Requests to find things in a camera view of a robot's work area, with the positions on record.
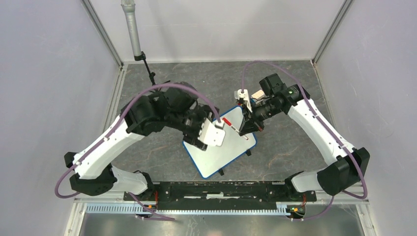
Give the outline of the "red white marker pen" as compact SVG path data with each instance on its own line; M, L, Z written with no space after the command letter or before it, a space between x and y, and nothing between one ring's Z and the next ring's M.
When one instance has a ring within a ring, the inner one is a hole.
M245 140L249 140L249 138L246 135L241 135L239 130L226 118L222 118L222 120L232 129L234 130L238 135L243 137Z

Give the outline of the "blue framed whiteboard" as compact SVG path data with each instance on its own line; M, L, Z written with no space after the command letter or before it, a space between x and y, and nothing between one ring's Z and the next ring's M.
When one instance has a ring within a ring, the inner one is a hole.
M238 157L246 154L257 144L256 136L252 133L240 136L229 125L225 125L226 135L222 146L208 146L201 150L187 142L184 149L191 158L202 178L207 179L224 168Z

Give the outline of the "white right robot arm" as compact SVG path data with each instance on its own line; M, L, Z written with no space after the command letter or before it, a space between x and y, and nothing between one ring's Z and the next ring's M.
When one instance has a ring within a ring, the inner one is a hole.
M335 196L347 193L347 188L364 183L370 159L366 148L356 148L344 139L321 114L308 92L299 85L286 86L277 74L259 82L261 90L249 95L238 89L234 96L242 107L241 136L263 131L264 120L284 113L295 121L313 141L321 153L326 167L316 171L298 172L284 180L284 195L298 200L304 192L323 190Z

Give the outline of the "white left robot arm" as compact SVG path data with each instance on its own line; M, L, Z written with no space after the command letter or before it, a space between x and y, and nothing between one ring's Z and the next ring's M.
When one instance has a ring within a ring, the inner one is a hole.
M120 191L149 200L154 196L149 174L121 170L112 161L134 143L165 127L180 131L186 142L204 150L208 146L203 141L205 124L219 118L219 109L188 83L151 86L133 97L86 149L65 154L64 176L69 177L75 195Z

